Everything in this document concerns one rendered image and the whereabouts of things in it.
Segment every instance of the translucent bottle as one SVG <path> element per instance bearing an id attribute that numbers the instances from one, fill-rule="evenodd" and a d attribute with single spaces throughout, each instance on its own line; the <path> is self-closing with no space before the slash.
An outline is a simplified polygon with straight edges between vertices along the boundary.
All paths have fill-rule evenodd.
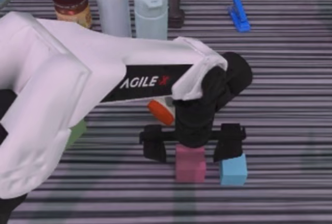
<path id="1" fill-rule="evenodd" d="M 168 0 L 134 0 L 136 37 L 167 40 Z"/>
<path id="2" fill-rule="evenodd" d="M 97 0 L 102 32 L 131 37 L 129 0 Z"/>

